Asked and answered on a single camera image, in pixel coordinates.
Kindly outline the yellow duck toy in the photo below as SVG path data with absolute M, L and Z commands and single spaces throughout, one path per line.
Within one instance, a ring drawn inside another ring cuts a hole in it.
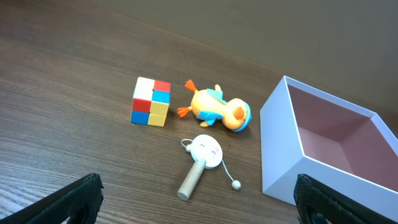
M 185 82 L 185 88 L 194 95 L 190 106 L 177 109 L 180 118 L 192 112 L 197 119 L 202 120 L 200 126 L 203 128 L 212 126 L 215 121 L 220 120 L 233 132 L 242 131 L 252 120 L 250 106 L 239 98 L 225 101 L 219 85 L 215 85 L 214 89 L 197 90 L 193 81 L 188 80 Z

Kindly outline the white wooden rattle drum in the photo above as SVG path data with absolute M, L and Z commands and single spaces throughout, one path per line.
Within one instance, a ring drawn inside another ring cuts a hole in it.
M 182 139 L 180 143 L 185 148 L 186 152 L 191 155 L 194 164 L 177 191 L 179 199 L 187 201 L 201 177 L 202 172 L 205 169 L 213 169 L 220 164 L 223 165 L 226 175 L 230 178 L 232 188 L 234 190 L 241 189 L 240 181 L 233 179 L 229 173 L 223 160 L 222 148 L 215 138 L 207 134 L 201 134 L 194 139 Z

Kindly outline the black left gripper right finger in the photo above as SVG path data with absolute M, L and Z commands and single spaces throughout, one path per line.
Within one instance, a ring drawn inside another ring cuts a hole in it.
M 396 224 L 307 174 L 299 174 L 294 200 L 300 224 Z

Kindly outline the colourful puzzle cube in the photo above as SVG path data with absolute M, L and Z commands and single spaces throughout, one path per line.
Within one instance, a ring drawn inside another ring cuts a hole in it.
M 132 96 L 131 123 L 164 126 L 170 91 L 169 82 L 138 77 Z

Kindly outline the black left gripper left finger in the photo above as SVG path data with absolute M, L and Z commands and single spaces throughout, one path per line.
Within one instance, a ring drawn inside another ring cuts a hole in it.
M 99 174 L 88 174 L 3 219 L 5 223 L 94 224 L 103 202 Z

